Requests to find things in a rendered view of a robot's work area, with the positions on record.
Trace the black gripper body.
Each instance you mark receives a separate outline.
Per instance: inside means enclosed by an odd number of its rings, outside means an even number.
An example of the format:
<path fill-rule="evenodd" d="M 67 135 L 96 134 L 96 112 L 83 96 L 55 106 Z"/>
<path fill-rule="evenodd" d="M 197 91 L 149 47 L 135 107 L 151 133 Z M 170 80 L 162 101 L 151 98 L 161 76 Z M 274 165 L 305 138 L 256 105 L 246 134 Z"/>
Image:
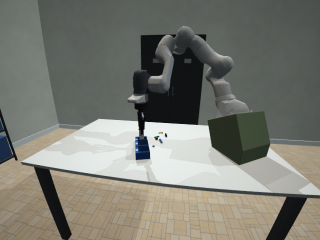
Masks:
<path fill-rule="evenodd" d="M 134 103 L 134 108 L 136 110 L 138 110 L 139 117 L 141 118 L 142 112 L 143 112 L 143 115 L 144 115 L 144 110 L 147 109 L 147 102 L 146 103 Z"/>

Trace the blue rack of labelled bins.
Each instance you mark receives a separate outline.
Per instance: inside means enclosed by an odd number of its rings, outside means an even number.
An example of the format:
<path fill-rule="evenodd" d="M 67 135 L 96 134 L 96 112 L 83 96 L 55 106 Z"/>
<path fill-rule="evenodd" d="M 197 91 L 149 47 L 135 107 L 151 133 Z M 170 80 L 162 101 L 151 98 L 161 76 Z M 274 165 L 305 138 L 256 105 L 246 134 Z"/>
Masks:
<path fill-rule="evenodd" d="M 144 136 L 144 139 L 139 139 L 139 136 L 135 137 L 135 152 L 135 160 L 150 159 L 150 148 L 147 136 Z"/>

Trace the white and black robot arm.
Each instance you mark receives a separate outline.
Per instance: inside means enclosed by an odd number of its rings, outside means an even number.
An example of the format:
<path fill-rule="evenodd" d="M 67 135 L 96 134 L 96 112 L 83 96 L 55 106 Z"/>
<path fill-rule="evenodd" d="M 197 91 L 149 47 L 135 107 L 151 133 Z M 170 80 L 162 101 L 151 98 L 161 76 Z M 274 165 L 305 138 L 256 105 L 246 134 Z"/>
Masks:
<path fill-rule="evenodd" d="M 164 64 L 162 75 L 151 76 L 147 70 L 137 70 L 134 72 L 134 91 L 133 95 L 127 99 L 127 102 L 143 104 L 149 101 L 149 92 L 165 94 L 170 88 L 174 65 L 172 54 L 182 55 L 188 47 L 201 63 L 210 66 L 205 74 L 205 78 L 211 83 L 214 90 L 217 110 L 216 118 L 253 112 L 248 109 L 245 103 L 236 100 L 236 96 L 232 94 L 230 84 L 224 80 L 224 76 L 234 66 L 232 58 L 213 51 L 200 36 L 195 35 L 193 30 L 187 26 L 181 27 L 175 38 L 171 35 L 165 35 L 159 42 L 155 51 L 155 57 L 160 63 Z"/>

